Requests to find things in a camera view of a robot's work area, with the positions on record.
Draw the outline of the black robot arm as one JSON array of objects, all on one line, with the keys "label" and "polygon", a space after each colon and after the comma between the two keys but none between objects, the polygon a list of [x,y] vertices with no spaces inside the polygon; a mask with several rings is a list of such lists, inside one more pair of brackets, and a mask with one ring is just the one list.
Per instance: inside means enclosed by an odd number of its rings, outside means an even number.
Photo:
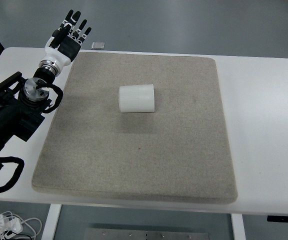
[{"label": "black robot arm", "polygon": [[0,151],[16,136],[23,141],[34,134],[63,99],[63,90],[54,85],[55,78],[77,57],[91,27],[87,20],[76,26],[80,11],[70,10],[45,45],[45,56],[31,78],[16,72],[0,83]]}]

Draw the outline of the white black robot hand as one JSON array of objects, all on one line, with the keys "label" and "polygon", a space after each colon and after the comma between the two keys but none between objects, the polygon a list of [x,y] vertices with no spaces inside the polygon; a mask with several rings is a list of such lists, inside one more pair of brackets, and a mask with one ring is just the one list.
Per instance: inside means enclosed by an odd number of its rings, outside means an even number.
[{"label": "white black robot hand", "polygon": [[44,65],[52,68],[64,68],[74,61],[81,49],[81,45],[92,30],[91,27],[88,27],[81,34],[87,23],[87,20],[84,19],[77,30],[74,31],[80,17],[80,11],[74,13],[72,9],[69,10],[61,24],[62,27],[54,31],[44,47]]}]

